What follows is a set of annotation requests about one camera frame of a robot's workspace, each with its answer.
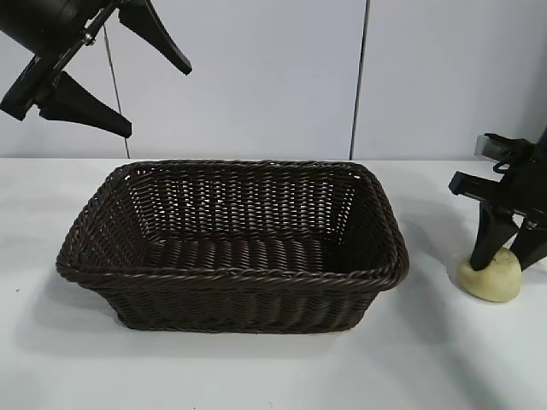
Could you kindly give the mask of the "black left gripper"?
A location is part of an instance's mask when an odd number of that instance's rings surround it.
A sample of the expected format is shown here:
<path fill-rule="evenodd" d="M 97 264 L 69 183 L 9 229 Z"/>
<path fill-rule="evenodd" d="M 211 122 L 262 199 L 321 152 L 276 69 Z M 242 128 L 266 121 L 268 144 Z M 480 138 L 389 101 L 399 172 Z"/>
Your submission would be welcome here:
<path fill-rule="evenodd" d="M 1 101 L 1 110 L 24 120 L 31 106 L 39 115 L 91 126 L 123 138 L 132 123 L 96 99 L 64 71 L 83 47 L 92 45 L 115 1 L 2 1 L 1 32 L 33 53 L 33 58 Z M 184 75 L 190 60 L 173 41 L 150 0 L 123 1 L 120 23 L 159 51 Z"/>

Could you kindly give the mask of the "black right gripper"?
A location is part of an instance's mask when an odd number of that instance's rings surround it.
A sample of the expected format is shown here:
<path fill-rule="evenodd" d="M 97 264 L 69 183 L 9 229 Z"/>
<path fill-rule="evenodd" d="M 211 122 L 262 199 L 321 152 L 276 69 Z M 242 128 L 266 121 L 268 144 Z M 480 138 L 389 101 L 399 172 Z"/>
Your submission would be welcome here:
<path fill-rule="evenodd" d="M 498 181 L 457 172 L 449 183 L 454 195 L 481 203 L 479 228 L 469 263 L 475 271 L 485 269 L 497 251 L 514 236 L 513 215 L 528 222 L 510 246 L 521 270 L 546 257 L 546 135 L 536 143 L 506 138 L 496 133 L 480 135 L 475 154 L 495 162 Z"/>

